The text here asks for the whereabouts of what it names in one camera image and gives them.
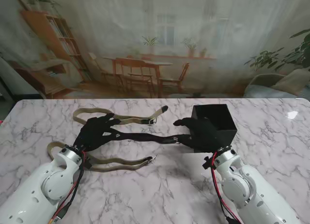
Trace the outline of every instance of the red wire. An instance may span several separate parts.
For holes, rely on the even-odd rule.
[[[86,159],[86,153],[84,151],[82,151],[83,155],[84,155],[84,160]],[[57,216],[57,214],[60,212],[60,210],[63,207],[64,202],[68,199],[68,197],[70,196],[70,194],[72,193],[73,189],[75,188],[75,186],[77,185],[77,181],[74,183],[73,187],[71,188],[70,192],[68,193],[66,199],[64,199],[64,201],[61,203],[61,205],[59,206],[59,208],[56,210],[54,216],[52,217],[52,220]]]
[[[73,187],[71,188],[71,190],[70,190],[69,194],[67,195],[66,199],[64,199],[64,201],[61,203],[61,205],[59,206],[59,208],[56,210],[56,212],[55,212],[54,216],[52,217],[52,219],[54,219],[54,218],[57,216],[57,214],[60,212],[60,210],[61,210],[62,207],[63,207],[64,202],[68,199],[68,197],[69,197],[70,194],[72,193],[73,189],[75,188],[76,184],[77,184],[77,181],[74,183],[74,185],[73,185]]]
[[[215,189],[216,189],[216,192],[217,192],[217,194],[220,194],[220,193],[219,193],[218,186],[217,186],[216,176],[215,176],[214,169],[213,169],[214,159],[215,159],[216,155],[217,155],[217,152],[214,153],[213,158],[212,158],[211,173],[212,173],[212,177],[215,179]],[[221,202],[223,203],[223,205],[230,211],[230,213],[232,213],[232,215],[234,216],[234,218],[235,218],[239,223],[241,223],[240,220],[236,217],[236,215],[232,212],[232,210],[228,207],[228,205],[224,202],[224,200],[223,200],[222,198],[220,198],[220,201],[221,201]]]

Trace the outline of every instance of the metal buckle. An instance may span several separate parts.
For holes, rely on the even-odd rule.
[[[150,120],[149,120],[148,126],[155,125],[156,123],[157,123],[157,117],[156,117],[156,118],[153,118],[153,119],[150,119]]]

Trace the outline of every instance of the black connector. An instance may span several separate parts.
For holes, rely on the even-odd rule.
[[[229,224],[241,224],[240,222],[238,222],[235,219],[232,219],[230,217],[226,217],[226,220],[228,221]]]
[[[57,214],[57,218],[58,219],[62,219],[65,215],[66,215],[66,213],[67,213],[67,211],[68,211],[68,209],[69,209],[69,206],[64,206],[60,211],[59,211],[59,213]]]

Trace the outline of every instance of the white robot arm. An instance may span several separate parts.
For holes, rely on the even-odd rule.
[[[252,166],[230,149],[217,156],[222,190],[236,206],[244,224],[300,224],[294,210]]]
[[[47,224],[72,189],[81,162],[79,155],[64,148],[51,163],[37,168],[1,206],[0,224]]]

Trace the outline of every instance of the window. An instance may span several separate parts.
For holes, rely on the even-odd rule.
[[[157,37],[161,45],[174,45],[175,15],[157,15]]]

